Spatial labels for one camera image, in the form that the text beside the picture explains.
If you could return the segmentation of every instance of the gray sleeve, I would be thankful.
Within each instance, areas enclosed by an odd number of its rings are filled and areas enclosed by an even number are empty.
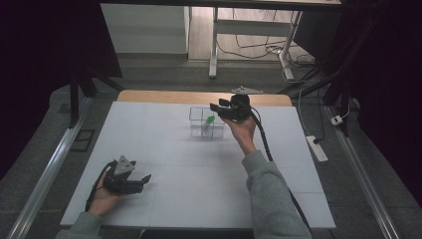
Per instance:
[[[255,238],[312,238],[276,164],[267,162],[259,150],[248,154],[242,163],[248,173]]]
[[[103,219],[89,212],[81,212],[69,230],[60,231],[56,239],[101,239],[99,236]]]

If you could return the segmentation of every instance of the power strip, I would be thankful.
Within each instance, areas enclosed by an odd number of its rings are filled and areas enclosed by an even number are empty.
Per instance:
[[[322,147],[320,147],[319,143],[314,143],[314,140],[316,138],[314,136],[307,136],[308,144],[310,145],[310,148],[313,150],[314,156],[316,157],[316,160],[318,162],[325,162],[328,161],[328,158],[326,157],[325,153],[322,150]]]

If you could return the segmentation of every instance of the dark curtain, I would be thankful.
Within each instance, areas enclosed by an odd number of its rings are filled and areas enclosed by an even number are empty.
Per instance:
[[[410,1],[390,2],[354,62],[351,93],[361,128],[422,205],[420,11]]]
[[[0,3],[2,177],[42,121],[51,93],[85,68],[121,77],[100,3]]]

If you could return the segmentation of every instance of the aluminum rail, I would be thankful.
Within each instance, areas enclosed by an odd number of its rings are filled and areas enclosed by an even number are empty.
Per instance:
[[[335,115],[332,113],[332,108],[325,107],[325,111],[330,119],[335,117]],[[367,174],[364,165],[362,164],[359,159],[359,156],[354,150],[353,144],[351,143],[348,137],[344,136],[339,127],[335,128],[335,133],[338,137],[339,142],[341,143],[341,146],[344,149],[347,159],[351,165],[351,168],[353,169],[354,174],[357,177],[360,187],[362,188],[369,205],[374,211],[375,218],[378,221],[379,227],[381,228],[384,237],[388,239],[400,238],[394,226],[394,223],[385,208],[384,203],[378,196],[378,193],[376,192],[375,187],[373,186],[372,181],[369,178],[369,175]]]
[[[49,163],[44,169],[43,174],[37,182],[34,190],[29,196],[24,208],[19,214],[18,219],[12,227],[12,230],[7,236],[8,239],[21,239],[25,238],[29,229],[31,228],[32,223],[34,222],[35,217],[37,216],[38,211],[41,208],[41,205],[44,202],[44,199],[47,196],[62,164],[68,154],[72,142],[75,140],[81,125],[87,117],[88,110],[94,99],[84,98],[80,106],[80,117],[75,123],[73,128],[68,128],[62,137],[62,140],[59,142],[55,152],[53,153]]]

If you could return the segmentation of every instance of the wooden table edge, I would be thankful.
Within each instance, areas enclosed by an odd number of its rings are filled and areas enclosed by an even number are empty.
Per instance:
[[[162,103],[162,104],[218,104],[218,99],[230,100],[231,93],[167,92],[124,90],[118,95],[118,102]],[[292,101],[286,95],[249,95],[251,106],[291,107]]]

